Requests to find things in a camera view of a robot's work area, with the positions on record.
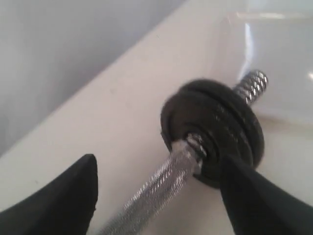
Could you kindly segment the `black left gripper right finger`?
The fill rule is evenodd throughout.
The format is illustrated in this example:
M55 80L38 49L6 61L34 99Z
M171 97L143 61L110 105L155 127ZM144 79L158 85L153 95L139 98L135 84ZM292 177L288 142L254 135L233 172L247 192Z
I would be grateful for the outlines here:
M240 160L221 160L220 190L237 235L311 235L313 208Z

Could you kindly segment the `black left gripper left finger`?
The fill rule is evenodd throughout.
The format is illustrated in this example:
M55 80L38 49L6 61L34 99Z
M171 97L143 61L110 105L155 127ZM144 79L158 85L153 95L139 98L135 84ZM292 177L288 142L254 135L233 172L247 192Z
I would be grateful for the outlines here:
M97 200L97 160L86 154L45 187L2 211L0 233L85 235Z

